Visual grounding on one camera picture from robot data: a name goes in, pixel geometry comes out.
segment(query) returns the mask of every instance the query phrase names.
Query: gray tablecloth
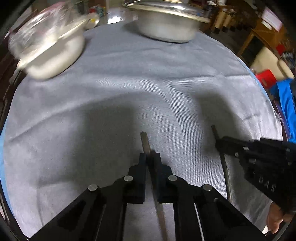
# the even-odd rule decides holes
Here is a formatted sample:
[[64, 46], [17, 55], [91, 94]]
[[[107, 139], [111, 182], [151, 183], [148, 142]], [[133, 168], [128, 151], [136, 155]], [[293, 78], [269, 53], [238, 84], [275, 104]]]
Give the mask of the gray tablecloth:
[[[226, 196], [211, 125], [220, 136], [281, 139], [280, 122], [258, 83], [221, 43], [198, 33], [186, 44], [152, 40], [133, 23], [85, 32], [86, 47], [48, 81], [26, 77], [8, 116], [4, 162], [13, 213], [32, 236], [87, 186], [110, 185], [141, 152], [140, 131], [173, 173]], [[234, 205], [263, 228], [268, 200], [226, 158]], [[151, 188], [128, 205], [124, 240], [161, 240]], [[165, 205], [174, 239], [173, 212]]]

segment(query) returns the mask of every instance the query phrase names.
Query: beige chair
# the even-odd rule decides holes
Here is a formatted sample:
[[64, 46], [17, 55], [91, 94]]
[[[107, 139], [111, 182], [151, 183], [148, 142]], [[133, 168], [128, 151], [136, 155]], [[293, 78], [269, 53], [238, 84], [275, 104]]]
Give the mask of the beige chair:
[[260, 50], [250, 68], [257, 74], [269, 69], [277, 81], [287, 78], [294, 79], [294, 75], [286, 63], [283, 60], [279, 60], [267, 47], [263, 47]]

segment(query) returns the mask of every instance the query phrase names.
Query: blue cloth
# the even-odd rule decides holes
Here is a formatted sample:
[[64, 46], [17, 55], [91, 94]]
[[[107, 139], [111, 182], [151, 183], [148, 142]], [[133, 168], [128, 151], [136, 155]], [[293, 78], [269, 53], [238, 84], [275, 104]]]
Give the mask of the blue cloth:
[[10, 205], [9, 197], [8, 197], [8, 192], [6, 188], [6, 181], [5, 181], [5, 170], [4, 170], [4, 159], [3, 159], [3, 145], [4, 145], [4, 135], [5, 135], [5, 129], [6, 129], [6, 122], [4, 124], [3, 130], [0, 135], [0, 181], [3, 189], [3, 193], [5, 196], [5, 199], [7, 201], [7, 204], [12, 212], [12, 208]]
[[290, 131], [289, 142], [296, 143], [296, 113], [293, 102], [293, 95], [290, 88], [292, 79], [286, 79], [277, 82], [271, 89], [270, 93], [279, 99], [282, 111], [286, 118]]

